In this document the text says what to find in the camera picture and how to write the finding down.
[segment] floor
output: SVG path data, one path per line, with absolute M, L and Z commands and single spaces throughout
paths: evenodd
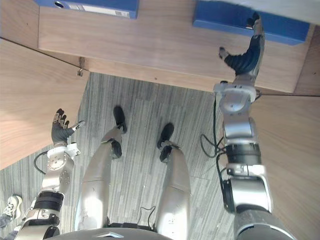
M 82 177 L 104 133 L 115 125 L 112 113 L 115 105 L 123 107 L 128 131 L 122 138 L 122 157 L 112 163 L 108 208 L 111 222 L 136 223 L 140 206 L 158 205 L 166 165 L 159 161 L 156 142 L 163 126 L 172 122 L 175 130 L 171 140 L 181 146 L 190 174 L 189 238 L 233 239 L 233 216 L 223 207 L 215 160 L 202 152 L 199 141 L 201 133 L 206 133 L 209 138 L 213 135 L 212 93 L 98 73 L 90 75 L 79 109 L 78 119 L 85 120 L 86 125 L 72 137 L 81 155 L 75 160 L 72 185 L 62 208 L 60 230 L 63 233 L 73 230 Z M 221 129 L 221 122 L 218 117 L 217 130 Z M 12 193 L 23 197 L 22 211 L 28 208 L 43 178 L 34 169 L 33 159 L 50 147 L 0 171 L 0 208 L 6 206 Z M 46 160 L 45 157 L 41 159 L 39 166 L 44 169 Z M 148 215 L 148 211 L 142 212 L 140 224 L 147 224 Z M 20 220 L 1 229 L 0 236 L 5 236 Z

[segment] person's foot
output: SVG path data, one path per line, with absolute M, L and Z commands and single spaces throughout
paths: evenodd
M 125 134 L 127 132 L 126 117 L 121 106 L 117 105 L 114 107 L 113 116 L 117 127 L 119 129 L 122 127 L 122 132 Z
M 158 149 L 161 149 L 161 143 L 163 143 L 163 142 L 165 142 L 167 140 L 170 140 L 172 134 L 174 133 L 174 130 L 175 130 L 175 127 L 171 122 L 167 123 L 164 126 L 164 128 L 163 128 L 163 130 L 161 132 L 161 135 L 160 135 L 160 139 L 156 144 Z
M 22 203 L 22 198 L 18 195 L 12 195 L 8 198 L 7 206 L 3 210 L 3 214 L 11 217 L 11 220 L 15 220 L 20 217 L 21 209 L 20 205 Z

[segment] metal bracket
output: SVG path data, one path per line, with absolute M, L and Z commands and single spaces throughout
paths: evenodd
M 79 66 L 80 66 L 80 69 L 78 70 L 77 72 L 77 75 L 82 77 L 83 76 L 83 70 L 85 68 L 85 58 L 84 57 L 79 57 Z
M 271 191 L 267 179 L 267 171 L 266 167 L 264 165 L 247 165 L 247 164 L 242 164 L 242 163 L 228 163 L 226 165 L 226 173 L 229 176 L 233 176 L 235 178 L 243 178 L 247 179 L 248 178 L 259 178 L 262 180 L 264 189 L 265 189 L 265 194 L 267 198 L 267 210 L 271 213 L 274 205 L 272 201 L 272 196 L 271 196 Z

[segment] wire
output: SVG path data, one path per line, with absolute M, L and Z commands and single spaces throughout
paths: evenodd
M 221 175 L 221 173 L 222 173 L 226 168 L 224 168 L 224 169 L 222 169 L 222 170 L 220 171 L 220 168 L 219 168 L 219 159 L 220 159 L 220 156 L 223 155 L 223 154 L 225 154 L 225 152 L 218 154 L 218 155 L 216 156 L 216 158 L 215 158 L 215 166 L 216 166 L 216 169 L 217 169 L 217 171 L 218 171 L 219 182 L 220 182 L 220 187 L 221 187 L 222 194 L 224 194 L 224 186 L 223 186 L 223 180 L 222 180 L 222 175 Z
M 33 166 L 35 167 L 35 169 L 36 169 L 38 172 L 42 173 L 43 175 L 46 175 L 46 173 L 45 173 L 44 171 L 42 171 L 40 168 L 38 168 L 38 166 L 37 166 L 37 160 L 38 160 L 38 158 L 39 158 L 40 156 L 45 155 L 45 154 L 47 154 L 47 153 L 48 153 L 48 151 L 44 151 L 44 152 L 38 154 L 38 155 L 35 157 L 35 159 L 33 160 Z
M 148 216 L 148 227 L 151 229 L 151 226 L 150 226 L 150 217 L 151 217 L 152 213 L 156 210 L 156 206 L 152 206 L 152 207 L 150 207 L 150 208 L 145 208 L 145 207 L 141 206 L 141 207 L 140 207 L 139 219 L 138 219 L 138 222 L 136 223 L 137 225 L 139 224 L 139 222 L 140 222 L 140 220 L 141 220 L 142 209 L 147 210 L 147 211 L 152 210 L 152 211 L 150 212 L 149 216 Z
M 224 139 L 223 137 L 219 140 L 219 142 L 217 143 L 217 133 L 216 133 L 216 111 L 217 110 L 217 98 L 216 96 L 214 96 L 214 102 L 213 102 L 213 142 L 209 140 L 209 138 L 205 135 L 205 134 L 201 134 L 200 135 L 200 145 L 201 145 L 201 149 L 204 152 L 204 154 L 208 157 L 208 158 L 215 158 L 217 156 L 218 153 L 220 152 L 224 152 L 224 147 L 220 148 L 219 145 L 221 144 L 222 140 Z M 204 148 L 204 142 L 203 142 L 203 138 L 214 147 L 214 155 L 210 155 Z

